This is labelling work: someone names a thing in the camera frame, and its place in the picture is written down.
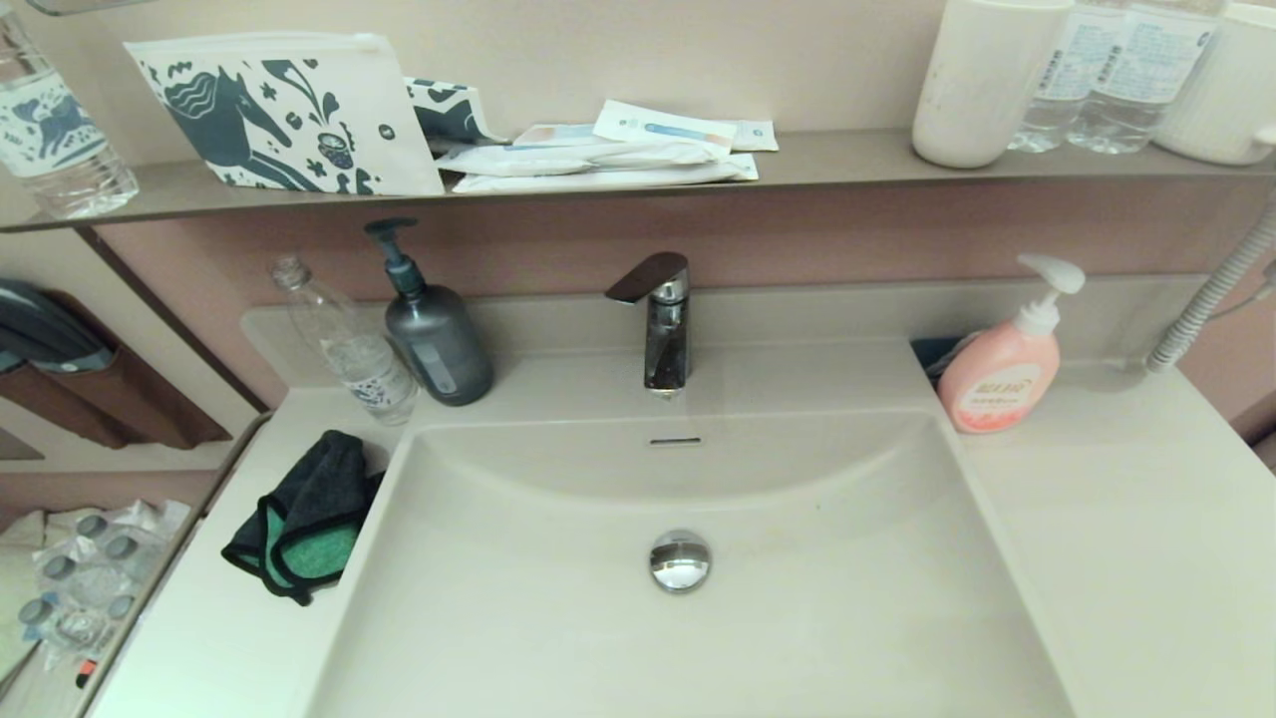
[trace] shelf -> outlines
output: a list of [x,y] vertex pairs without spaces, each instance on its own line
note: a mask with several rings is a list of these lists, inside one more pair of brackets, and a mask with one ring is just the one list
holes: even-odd
[[1276,162],[1250,167],[1208,165],[1148,147],[1137,154],[1106,156],[1064,145],[1045,154],[1007,152],[980,170],[948,170],[912,152],[907,129],[796,133],[780,136],[780,152],[758,152],[762,179],[752,182],[702,184],[606,191],[538,194],[444,194],[440,196],[360,196],[250,189],[222,184],[199,161],[137,168],[142,191],[124,207],[82,219],[36,214],[0,232],[19,233],[59,227],[145,222],[221,214],[245,209],[314,208],[338,204],[426,207],[436,203],[527,201],[583,196],[661,196],[818,189],[837,186],[934,185],[989,181],[1055,181],[1078,179],[1263,179],[1276,176]]

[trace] black towel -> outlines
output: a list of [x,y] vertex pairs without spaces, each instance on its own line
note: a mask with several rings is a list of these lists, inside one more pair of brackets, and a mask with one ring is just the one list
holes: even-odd
[[222,557],[276,596],[309,606],[311,590],[341,579],[383,474],[365,478],[364,443],[328,431],[256,502]]

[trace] label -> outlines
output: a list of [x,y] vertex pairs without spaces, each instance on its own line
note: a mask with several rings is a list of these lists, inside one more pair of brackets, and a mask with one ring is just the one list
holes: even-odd
[[1037,87],[1039,99],[1085,99],[1120,37],[1125,13],[1114,8],[1078,5],[1068,17],[1063,38],[1050,56]]
[[430,379],[430,384],[439,394],[457,393],[457,380],[452,377],[448,366],[443,363],[443,356],[439,356],[439,349],[433,343],[419,341],[412,344],[412,352],[416,353],[421,370],[425,371],[425,376]]
[[388,358],[389,361],[373,379],[360,383],[341,383],[360,404],[369,409],[389,409],[412,394],[412,375],[408,375],[403,365],[396,362],[393,356],[388,356]]
[[1011,427],[1027,416],[1041,367],[1014,365],[984,377],[957,403],[957,420],[975,431]]
[[88,159],[106,136],[79,106],[63,75],[47,75],[0,93],[0,162],[18,177],[36,177]]
[[1174,102],[1217,27],[1216,18],[1132,6],[1095,89],[1131,102]]

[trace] chrome faucet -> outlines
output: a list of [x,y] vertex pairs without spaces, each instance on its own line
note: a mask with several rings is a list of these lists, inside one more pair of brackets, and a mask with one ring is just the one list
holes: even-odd
[[675,393],[686,386],[690,351],[686,318],[692,281],[686,256],[661,251],[643,259],[606,291],[607,298],[638,304],[647,297],[647,362],[643,386]]

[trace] sink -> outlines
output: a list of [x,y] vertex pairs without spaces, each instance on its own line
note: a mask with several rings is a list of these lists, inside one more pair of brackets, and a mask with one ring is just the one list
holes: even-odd
[[306,715],[1071,717],[940,417],[410,431]]

